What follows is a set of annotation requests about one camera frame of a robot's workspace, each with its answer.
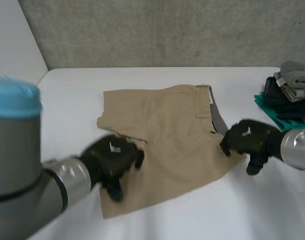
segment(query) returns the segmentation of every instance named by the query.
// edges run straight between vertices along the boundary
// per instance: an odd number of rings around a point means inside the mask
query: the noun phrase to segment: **folded clothes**
[[[264,88],[264,104],[274,106],[293,106],[299,107],[305,105],[305,98],[296,102],[291,102],[276,82],[276,78],[271,76],[266,80]]]
[[[305,62],[286,61],[281,64],[280,73],[290,87],[305,89]]]
[[[300,88],[292,88],[283,79],[280,72],[273,74],[276,79],[277,85],[280,87],[281,92],[288,98],[290,102],[297,102],[304,99],[304,90]]]
[[[261,92],[260,95],[255,95],[255,102],[276,123],[280,130],[305,129],[305,123],[301,120],[285,120],[278,118],[278,114],[275,110],[264,103],[264,95],[264,92]]]

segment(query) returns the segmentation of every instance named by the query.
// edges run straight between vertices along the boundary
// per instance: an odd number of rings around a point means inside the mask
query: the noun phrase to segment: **gray wall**
[[[19,0],[49,69],[305,60],[305,0]]]

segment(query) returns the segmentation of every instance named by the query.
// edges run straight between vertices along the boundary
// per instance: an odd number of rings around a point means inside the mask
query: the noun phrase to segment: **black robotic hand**
[[[273,155],[268,148],[268,137],[279,135],[280,131],[268,124],[245,119],[228,130],[220,143],[222,151],[230,156],[230,149],[250,154],[246,169],[248,175],[256,175]]]
[[[134,164],[139,169],[144,160],[144,152],[125,138],[108,135],[88,147],[79,159],[86,165],[91,188],[102,183],[113,201],[120,202],[124,194],[120,178]]]

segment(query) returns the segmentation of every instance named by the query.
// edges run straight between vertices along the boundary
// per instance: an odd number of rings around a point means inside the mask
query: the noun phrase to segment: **stack of clothes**
[[[305,129],[305,62],[284,62],[254,97],[281,130]]]

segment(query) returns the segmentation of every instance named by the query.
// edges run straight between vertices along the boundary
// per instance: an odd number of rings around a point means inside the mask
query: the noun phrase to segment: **white wall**
[[[0,0],[0,75],[39,83],[48,72],[17,0]]]

